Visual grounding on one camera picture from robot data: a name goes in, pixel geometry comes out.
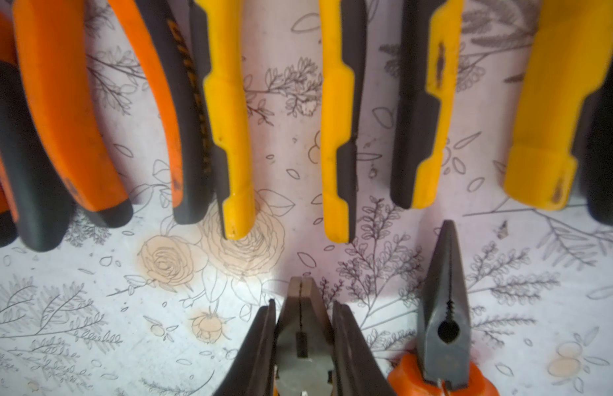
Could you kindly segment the orange handled pliers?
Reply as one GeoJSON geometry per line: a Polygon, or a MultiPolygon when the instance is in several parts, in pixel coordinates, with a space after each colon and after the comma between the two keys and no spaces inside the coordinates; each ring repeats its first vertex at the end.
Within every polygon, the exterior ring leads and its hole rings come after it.
{"type": "Polygon", "coordinates": [[[613,58],[592,102],[580,161],[580,191],[591,217],[613,226],[613,58]]]}

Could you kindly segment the dark orange striped pliers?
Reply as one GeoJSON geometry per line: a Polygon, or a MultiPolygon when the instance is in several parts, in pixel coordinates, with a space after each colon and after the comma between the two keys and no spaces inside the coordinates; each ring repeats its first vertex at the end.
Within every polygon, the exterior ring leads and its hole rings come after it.
{"type": "Polygon", "coordinates": [[[416,352],[387,380],[397,395],[498,396],[471,359],[471,316],[458,231],[445,220],[420,292],[416,352]]]}

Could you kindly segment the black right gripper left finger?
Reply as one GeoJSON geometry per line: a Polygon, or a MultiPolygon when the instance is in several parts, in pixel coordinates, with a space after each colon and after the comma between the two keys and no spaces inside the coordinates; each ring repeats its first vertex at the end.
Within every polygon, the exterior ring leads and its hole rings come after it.
{"type": "Polygon", "coordinates": [[[276,304],[259,308],[215,395],[271,396],[274,392],[276,304]]]}

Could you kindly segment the orange black pliers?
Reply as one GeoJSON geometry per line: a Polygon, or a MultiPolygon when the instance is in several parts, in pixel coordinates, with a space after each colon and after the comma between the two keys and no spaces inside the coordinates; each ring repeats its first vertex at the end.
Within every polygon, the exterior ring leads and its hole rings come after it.
{"type": "Polygon", "coordinates": [[[198,79],[166,1],[109,3],[131,43],[159,111],[169,154],[174,219],[195,224],[212,201],[209,141],[198,79]]]}

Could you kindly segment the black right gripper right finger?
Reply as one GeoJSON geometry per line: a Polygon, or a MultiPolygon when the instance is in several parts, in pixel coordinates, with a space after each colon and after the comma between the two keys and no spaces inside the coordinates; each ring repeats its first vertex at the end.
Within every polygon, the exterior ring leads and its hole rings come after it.
{"type": "Polygon", "coordinates": [[[342,396],[395,395],[348,305],[333,306],[334,392],[342,396]]]}

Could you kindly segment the yellow black handled pliers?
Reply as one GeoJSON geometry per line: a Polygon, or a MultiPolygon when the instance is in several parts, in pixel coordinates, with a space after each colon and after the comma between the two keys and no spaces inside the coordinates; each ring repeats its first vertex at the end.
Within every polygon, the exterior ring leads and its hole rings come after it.
{"type": "MultiPolygon", "coordinates": [[[[435,200],[456,92],[460,1],[403,6],[400,100],[391,198],[405,209],[435,200]]],[[[504,180],[514,200],[547,211],[567,202],[578,157],[613,65],[613,1],[545,1],[532,45],[504,180]]]]}

